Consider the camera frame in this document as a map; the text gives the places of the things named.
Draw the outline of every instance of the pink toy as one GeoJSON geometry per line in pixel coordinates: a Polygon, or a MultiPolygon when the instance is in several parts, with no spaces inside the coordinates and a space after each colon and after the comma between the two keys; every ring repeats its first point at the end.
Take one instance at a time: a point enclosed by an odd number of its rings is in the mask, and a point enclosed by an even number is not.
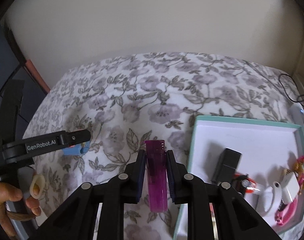
{"type": "Polygon", "coordinates": [[[282,211],[277,211],[275,214],[276,223],[280,226],[285,225],[294,216],[296,208],[298,206],[298,197],[296,197],[292,203],[288,204],[282,211]]]}

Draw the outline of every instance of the toy figure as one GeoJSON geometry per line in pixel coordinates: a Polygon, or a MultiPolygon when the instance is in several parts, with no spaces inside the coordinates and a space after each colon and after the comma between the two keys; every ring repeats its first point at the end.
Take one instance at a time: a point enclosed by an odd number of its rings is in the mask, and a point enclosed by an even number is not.
{"type": "Polygon", "coordinates": [[[300,191],[298,195],[301,195],[302,190],[304,189],[304,156],[301,156],[297,159],[293,165],[292,170],[295,172],[298,183],[300,185],[300,191]]]}

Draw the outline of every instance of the white wall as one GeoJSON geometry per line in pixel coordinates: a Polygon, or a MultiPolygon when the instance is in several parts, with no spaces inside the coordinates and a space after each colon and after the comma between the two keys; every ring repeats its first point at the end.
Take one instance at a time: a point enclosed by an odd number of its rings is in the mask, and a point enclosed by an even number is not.
{"type": "Polygon", "coordinates": [[[7,19],[50,87],[79,64],[149,51],[216,53],[290,71],[304,26],[293,0],[16,0],[7,19]]]}

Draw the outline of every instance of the blue object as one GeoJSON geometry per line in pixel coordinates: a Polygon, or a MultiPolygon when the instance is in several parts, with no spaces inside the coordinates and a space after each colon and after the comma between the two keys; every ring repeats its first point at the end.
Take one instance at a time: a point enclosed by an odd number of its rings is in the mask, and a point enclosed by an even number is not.
{"type": "Polygon", "coordinates": [[[83,144],[77,144],[74,147],[68,147],[62,149],[64,152],[64,155],[76,155],[76,156],[82,156],[88,152],[88,149],[90,147],[90,141],[85,142],[85,145],[83,144]]]}

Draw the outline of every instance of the floral bedspread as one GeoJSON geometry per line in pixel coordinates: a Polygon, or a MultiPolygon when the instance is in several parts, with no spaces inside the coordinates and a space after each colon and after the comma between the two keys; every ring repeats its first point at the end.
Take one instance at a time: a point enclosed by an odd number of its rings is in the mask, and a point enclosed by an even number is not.
{"type": "MultiPolygon", "coordinates": [[[[35,158],[36,171],[46,178],[42,209],[49,216],[81,183],[104,183],[122,173],[145,140],[165,140],[176,160],[186,164],[198,115],[292,122],[280,73],[197,53],[115,57],[71,69],[46,96],[25,138],[88,129],[90,150],[82,157],[57,151],[35,158]]],[[[293,83],[282,80],[289,94],[297,94],[293,83]]],[[[167,212],[150,212],[146,183],[140,203],[124,209],[124,239],[172,239],[179,207],[169,199],[167,212]]],[[[304,220],[281,237],[298,239],[303,230],[304,220]]]]}

